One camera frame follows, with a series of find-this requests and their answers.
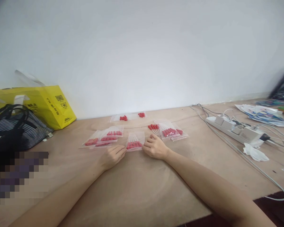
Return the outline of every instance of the finger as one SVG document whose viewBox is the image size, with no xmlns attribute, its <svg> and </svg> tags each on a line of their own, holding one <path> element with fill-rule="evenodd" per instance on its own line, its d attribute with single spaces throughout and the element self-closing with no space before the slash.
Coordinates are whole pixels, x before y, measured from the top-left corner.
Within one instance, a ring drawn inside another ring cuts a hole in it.
<svg viewBox="0 0 284 227">
<path fill-rule="evenodd" d="M 111 151 L 111 153 L 113 154 L 117 154 L 118 152 L 120 152 L 123 148 L 125 148 L 123 145 L 117 145 L 117 147 L 115 149 L 113 149 Z"/>
<path fill-rule="evenodd" d="M 116 164 L 118 164 L 125 156 L 126 152 L 124 152 L 121 157 L 119 157 L 118 161 L 116 162 Z"/>
<path fill-rule="evenodd" d="M 149 155 L 150 152 L 151 152 L 151 149 L 150 149 L 149 147 L 147 147 L 147 146 L 144 146 L 144 145 L 142 145 L 142 150 L 144 150 L 145 153 L 147 153 L 148 155 Z"/>
<path fill-rule="evenodd" d="M 122 154 L 124 154 L 126 152 L 126 148 L 122 148 L 117 154 L 116 157 L 120 158 L 122 156 Z"/>
<path fill-rule="evenodd" d="M 108 152 L 111 152 L 111 151 L 113 151 L 114 149 L 116 149 L 118 146 L 120 146 L 120 145 L 112 146 L 112 147 L 108 148 L 107 151 L 108 151 Z"/>
<path fill-rule="evenodd" d="M 153 143 L 153 142 L 155 142 L 155 140 L 151 139 L 151 138 L 147 138 L 147 142 Z"/>
<path fill-rule="evenodd" d="M 145 143 L 144 143 L 144 146 L 146 146 L 146 147 L 149 147 L 149 148 L 150 148 L 150 147 L 152 147 L 152 143 L 145 142 Z"/>
<path fill-rule="evenodd" d="M 152 138 L 152 139 L 159 139 L 159 137 L 157 135 L 155 135 L 155 134 L 151 134 L 150 138 Z"/>
</svg>

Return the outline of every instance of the yellow shopping bag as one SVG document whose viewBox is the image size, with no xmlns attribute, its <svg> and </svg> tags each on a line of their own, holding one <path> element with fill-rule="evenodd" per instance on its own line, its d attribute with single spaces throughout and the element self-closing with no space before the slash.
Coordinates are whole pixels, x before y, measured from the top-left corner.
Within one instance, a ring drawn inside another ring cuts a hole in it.
<svg viewBox="0 0 284 227">
<path fill-rule="evenodd" d="M 2 89 L 0 99 L 10 104 L 25 105 L 48 127 L 55 130 L 65 128 L 76 120 L 59 86 Z"/>
</svg>

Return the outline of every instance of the wooden table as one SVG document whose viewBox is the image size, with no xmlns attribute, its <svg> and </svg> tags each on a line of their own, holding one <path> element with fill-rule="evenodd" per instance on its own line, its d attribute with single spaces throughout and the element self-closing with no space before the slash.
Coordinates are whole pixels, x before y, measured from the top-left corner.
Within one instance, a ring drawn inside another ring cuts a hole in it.
<svg viewBox="0 0 284 227">
<path fill-rule="evenodd" d="M 251 101 L 219 103 L 206 107 L 214 112 L 233 108 L 238 120 L 255 123 L 234 106 L 248 103 Z M 31 149 L 49 152 L 49 180 L 44 183 L 48 187 L 48 193 L 73 178 L 82 169 L 93 165 L 102 154 L 101 149 L 78 149 L 95 130 L 124 124 L 124 137 L 119 138 L 117 144 L 125 145 L 129 132 L 144 131 L 149 136 L 151 132 L 147 126 L 153 120 L 162 118 L 176 122 L 190 136 L 184 140 L 166 142 L 175 152 L 218 173 L 246 191 L 253 199 L 280 191 L 241 154 L 215 135 L 190 107 L 151 111 L 147 115 L 147 118 L 128 122 L 109 123 L 109 117 L 78 120 L 67 128 L 56 131 L 54 137 Z M 242 144 L 226 137 L 243 150 Z M 263 144 L 260 150 L 270 161 L 256 162 L 257 165 L 284 188 L 284 171 L 281 170 L 284 169 L 284 149 Z M 33 179 L 27 179 L 26 185 L 21 186 L 20 192 L 14 196 L 19 198 L 27 195 L 27 191 L 33 190 L 32 186 L 44 182 L 41 178 L 35 174 Z M 13 201 L 17 205 L 0 205 L 0 226 L 10 224 L 46 194 L 29 194 L 34 200 L 5 200 L 6 203 Z M 211 211 L 168 164 L 148 157 L 143 151 L 136 151 L 128 152 L 117 166 L 100 176 L 60 226 L 177 226 L 209 214 Z"/>
</svg>

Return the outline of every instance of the striped bag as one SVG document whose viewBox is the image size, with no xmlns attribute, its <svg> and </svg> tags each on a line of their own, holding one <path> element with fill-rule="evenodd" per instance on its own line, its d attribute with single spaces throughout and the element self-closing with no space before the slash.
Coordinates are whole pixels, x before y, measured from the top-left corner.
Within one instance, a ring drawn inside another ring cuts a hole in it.
<svg viewBox="0 0 284 227">
<path fill-rule="evenodd" d="M 12 115 L 12 112 L 16 109 L 20 109 L 21 112 Z M 15 128 L 25 115 L 25 119 L 21 123 L 21 128 L 24 130 L 21 138 L 21 150 L 32 148 L 48 135 L 51 135 L 54 131 L 52 128 L 47 127 L 42 121 L 40 121 L 26 106 L 8 104 L 0 110 L 1 113 L 4 113 L 5 111 L 5 116 L 0 115 L 0 132 L 9 131 Z"/>
<path fill-rule="evenodd" d="M 23 105 L 10 105 L 0 109 L 0 172 L 6 165 L 14 165 L 19 152 L 32 148 L 47 136 L 52 128 L 41 122 Z"/>
</svg>

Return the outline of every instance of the power strip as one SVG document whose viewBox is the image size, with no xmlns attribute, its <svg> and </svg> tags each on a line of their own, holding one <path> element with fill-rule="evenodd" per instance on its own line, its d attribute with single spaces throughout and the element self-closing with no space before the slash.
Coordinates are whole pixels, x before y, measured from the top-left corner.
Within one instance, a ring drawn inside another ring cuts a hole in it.
<svg viewBox="0 0 284 227">
<path fill-rule="evenodd" d="M 211 124 L 212 126 L 214 126 L 215 128 L 219 129 L 220 131 L 224 132 L 225 134 L 229 135 L 231 138 L 235 139 L 236 141 L 240 142 L 241 144 L 244 144 L 244 143 L 248 143 L 250 144 L 252 147 L 260 147 L 264 141 L 263 140 L 257 140 L 256 142 L 254 143 L 250 143 L 248 142 L 246 139 L 244 139 L 243 137 L 241 137 L 240 135 L 237 135 L 235 134 L 234 132 L 230 131 L 230 130 L 227 130 L 225 128 L 223 128 L 221 125 L 218 125 L 217 123 L 215 123 L 215 120 L 216 120 L 216 117 L 207 117 L 205 119 L 205 121 L 208 123 L 208 124 Z"/>
</svg>

